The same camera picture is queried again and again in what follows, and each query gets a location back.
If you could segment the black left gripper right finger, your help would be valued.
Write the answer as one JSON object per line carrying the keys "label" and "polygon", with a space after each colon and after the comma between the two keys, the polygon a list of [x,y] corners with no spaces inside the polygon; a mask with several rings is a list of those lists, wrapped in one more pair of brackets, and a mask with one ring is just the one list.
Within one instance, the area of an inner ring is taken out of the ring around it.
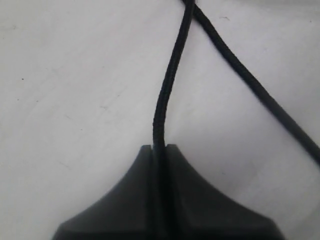
{"label": "black left gripper right finger", "polygon": [[166,147],[178,240],[277,240],[279,229],[206,181],[180,149]]}

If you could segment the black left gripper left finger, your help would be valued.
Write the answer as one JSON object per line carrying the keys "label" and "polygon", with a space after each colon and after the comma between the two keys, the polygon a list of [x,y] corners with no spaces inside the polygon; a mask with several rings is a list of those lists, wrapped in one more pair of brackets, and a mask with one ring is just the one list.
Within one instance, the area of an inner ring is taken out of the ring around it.
{"label": "black left gripper left finger", "polygon": [[152,148],[143,145],[123,178],[92,206],[62,223],[53,239],[158,239],[154,172]]}

